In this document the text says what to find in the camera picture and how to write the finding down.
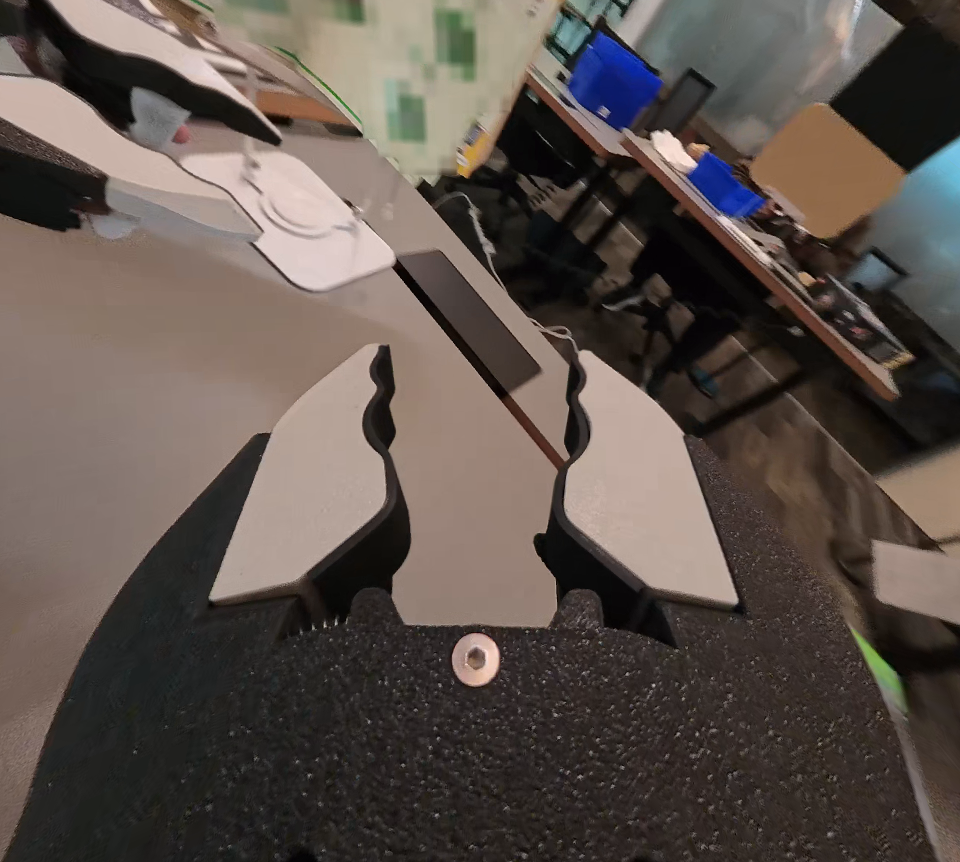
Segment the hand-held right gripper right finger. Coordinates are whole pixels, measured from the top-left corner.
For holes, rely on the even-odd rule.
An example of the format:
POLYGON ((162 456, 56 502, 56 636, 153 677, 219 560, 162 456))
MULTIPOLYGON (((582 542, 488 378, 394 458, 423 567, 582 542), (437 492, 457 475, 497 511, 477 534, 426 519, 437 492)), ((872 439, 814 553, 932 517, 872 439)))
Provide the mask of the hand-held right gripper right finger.
POLYGON ((594 593, 606 628, 669 628, 671 604, 736 612, 741 599, 681 428, 590 351, 566 390, 567 461, 534 549, 558 601, 594 593))

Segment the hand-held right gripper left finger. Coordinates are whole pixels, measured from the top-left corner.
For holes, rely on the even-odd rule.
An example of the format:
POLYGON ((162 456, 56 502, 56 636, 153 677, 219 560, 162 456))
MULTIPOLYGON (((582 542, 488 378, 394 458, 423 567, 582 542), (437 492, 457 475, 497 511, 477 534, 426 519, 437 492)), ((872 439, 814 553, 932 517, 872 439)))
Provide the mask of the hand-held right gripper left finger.
POLYGON ((390 347, 371 343, 282 415, 226 546, 210 604, 293 596, 309 615, 348 615, 361 591, 392 591, 412 540, 391 455, 394 394, 390 347))

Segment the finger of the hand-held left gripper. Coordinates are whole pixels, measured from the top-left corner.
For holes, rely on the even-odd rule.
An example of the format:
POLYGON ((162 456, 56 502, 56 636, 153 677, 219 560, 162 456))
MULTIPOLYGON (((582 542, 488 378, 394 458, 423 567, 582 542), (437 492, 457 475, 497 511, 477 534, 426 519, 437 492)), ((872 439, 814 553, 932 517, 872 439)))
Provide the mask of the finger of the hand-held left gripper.
POLYGON ((103 0, 24 0, 26 19, 63 56, 79 83, 135 89, 269 146, 282 136, 257 106, 195 50, 103 0))
POLYGON ((154 225, 181 222, 234 240, 261 229, 223 188, 171 156, 141 148, 66 88, 31 76, 1 78, 2 147, 36 165, 91 178, 116 215, 154 225))

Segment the black lego box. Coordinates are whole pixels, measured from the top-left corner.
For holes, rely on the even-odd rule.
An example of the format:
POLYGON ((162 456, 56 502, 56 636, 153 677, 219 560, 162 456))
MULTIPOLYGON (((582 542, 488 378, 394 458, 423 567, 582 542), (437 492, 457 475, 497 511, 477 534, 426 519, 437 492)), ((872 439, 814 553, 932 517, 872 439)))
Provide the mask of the black lego box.
POLYGON ((871 306, 833 276, 813 281, 805 291, 822 320, 873 362, 892 372, 915 361, 871 306))

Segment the black rectangular pad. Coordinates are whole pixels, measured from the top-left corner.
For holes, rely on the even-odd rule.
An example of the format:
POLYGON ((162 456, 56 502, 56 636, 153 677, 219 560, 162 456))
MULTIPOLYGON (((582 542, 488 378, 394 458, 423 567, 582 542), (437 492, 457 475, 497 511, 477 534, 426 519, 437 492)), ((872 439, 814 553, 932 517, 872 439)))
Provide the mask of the black rectangular pad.
POLYGON ((510 395, 542 373, 533 356, 444 253, 434 249, 402 254, 394 269, 496 395, 510 395))

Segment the black office chair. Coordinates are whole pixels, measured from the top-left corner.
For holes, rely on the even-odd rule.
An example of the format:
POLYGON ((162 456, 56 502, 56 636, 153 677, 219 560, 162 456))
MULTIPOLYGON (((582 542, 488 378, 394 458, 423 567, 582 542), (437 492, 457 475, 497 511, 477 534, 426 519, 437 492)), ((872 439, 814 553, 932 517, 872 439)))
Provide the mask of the black office chair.
POLYGON ((534 211, 517 266, 517 277, 527 286, 523 298, 528 307, 539 307, 565 295, 579 298, 607 270, 608 264, 599 254, 546 209, 534 211))

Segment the long wooden table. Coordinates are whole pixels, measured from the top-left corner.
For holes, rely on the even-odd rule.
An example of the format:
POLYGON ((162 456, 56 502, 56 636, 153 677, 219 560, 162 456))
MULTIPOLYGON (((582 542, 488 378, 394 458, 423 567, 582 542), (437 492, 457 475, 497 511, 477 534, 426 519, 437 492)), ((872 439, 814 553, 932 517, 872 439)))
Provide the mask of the long wooden table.
POLYGON ((891 371, 857 350, 825 322, 803 294, 778 275, 774 264, 751 249, 734 223, 720 215, 657 153, 650 141, 624 132, 619 144, 712 243, 711 248, 705 248, 702 240, 691 241, 689 231, 682 229, 679 245, 691 252, 697 264, 716 283, 737 298, 748 314, 749 331, 781 348, 796 365, 766 388, 705 420, 694 421, 688 428, 691 435, 705 438, 716 434, 814 378, 851 377, 882 401, 894 402, 901 397, 891 371))

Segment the grey side table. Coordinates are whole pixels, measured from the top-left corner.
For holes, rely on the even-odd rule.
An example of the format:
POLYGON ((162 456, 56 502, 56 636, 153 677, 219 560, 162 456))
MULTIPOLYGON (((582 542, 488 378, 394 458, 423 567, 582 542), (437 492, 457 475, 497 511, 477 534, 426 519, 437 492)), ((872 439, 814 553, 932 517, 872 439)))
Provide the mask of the grey side table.
POLYGON ((872 589, 889 606, 959 626, 959 447, 904 463, 876 478, 931 548, 874 541, 872 589))

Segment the small blue storage bin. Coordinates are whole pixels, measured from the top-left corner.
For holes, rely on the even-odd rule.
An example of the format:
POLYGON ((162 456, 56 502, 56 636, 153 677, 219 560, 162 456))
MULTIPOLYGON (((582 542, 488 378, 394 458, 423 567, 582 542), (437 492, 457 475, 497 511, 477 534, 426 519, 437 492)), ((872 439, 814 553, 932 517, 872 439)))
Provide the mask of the small blue storage bin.
POLYGON ((766 202, 735 177, 731 165, 709 151, 702 154, 686 180, 718 214, 731 219, 748 219, 766 202))

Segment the black monitor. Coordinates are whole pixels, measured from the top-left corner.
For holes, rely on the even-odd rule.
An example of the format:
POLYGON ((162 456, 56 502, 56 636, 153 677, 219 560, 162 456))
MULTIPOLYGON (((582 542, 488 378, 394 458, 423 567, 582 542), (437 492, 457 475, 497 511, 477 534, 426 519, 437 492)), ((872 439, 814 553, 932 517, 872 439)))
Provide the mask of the black monitor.
POLYGON ((908 277, 908 272, 889 255, 872 247, 852 265, 844 278, 854 292, 889 292, 908 277))
POLYGON ((689 68, 666 95, 652 104, 649 113, 637 120, 636 135, 657 131, 678 136, 714 93, 715 86, 698 71, 689 68))

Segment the white crumpled tissue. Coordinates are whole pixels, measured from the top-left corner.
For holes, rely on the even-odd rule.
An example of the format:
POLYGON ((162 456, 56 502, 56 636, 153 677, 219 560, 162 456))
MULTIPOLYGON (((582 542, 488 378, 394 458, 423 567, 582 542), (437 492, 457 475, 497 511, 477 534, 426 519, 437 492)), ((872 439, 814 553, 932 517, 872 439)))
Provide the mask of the white crumpled tissue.
POLYGON ((679 137, 669 131, 655 130, 649 135, 649 142, 659 158, 681 175, 690 175, 710 147, 698 143, 683 143, 679 137))

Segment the wooden table with black legs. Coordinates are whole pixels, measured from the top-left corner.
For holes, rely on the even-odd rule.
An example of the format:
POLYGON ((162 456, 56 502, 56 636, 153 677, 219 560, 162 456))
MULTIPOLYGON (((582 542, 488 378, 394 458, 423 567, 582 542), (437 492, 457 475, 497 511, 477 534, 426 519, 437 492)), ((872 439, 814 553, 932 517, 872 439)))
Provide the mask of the wooden table with black legs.
POLYGON ((618 204, 643 176, 621 143, 622 131, 606 125, 572 99, 558 64, 541 60, 525 72, 523 116, 544 149, 549 167, 538 176, 556 188, 558 210, 594 200, 618 204))

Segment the large blue storage bin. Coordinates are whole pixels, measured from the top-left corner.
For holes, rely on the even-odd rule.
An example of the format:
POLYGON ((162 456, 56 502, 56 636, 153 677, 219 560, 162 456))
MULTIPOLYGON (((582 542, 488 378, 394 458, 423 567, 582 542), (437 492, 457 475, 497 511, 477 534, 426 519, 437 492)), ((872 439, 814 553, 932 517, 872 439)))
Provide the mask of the large blue storage bin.
POLYGON ((568 94, 610 128, 630 128, 657 100, 664 85, 635 52, 597 32, 583 50, 568 80, 568 94))

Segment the white wireless charging pad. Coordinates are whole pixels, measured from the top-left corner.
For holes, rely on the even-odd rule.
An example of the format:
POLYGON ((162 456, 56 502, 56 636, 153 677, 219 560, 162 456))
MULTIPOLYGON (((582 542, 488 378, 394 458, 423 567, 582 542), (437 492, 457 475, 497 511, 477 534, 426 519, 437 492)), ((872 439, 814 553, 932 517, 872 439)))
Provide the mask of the white wireless charging pad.
POLYGON ((201 153, 180 163, 234 198, 260 230, 253 247, 302 291, 330 292, 396 264, 358 211, 289 154, 201 153))

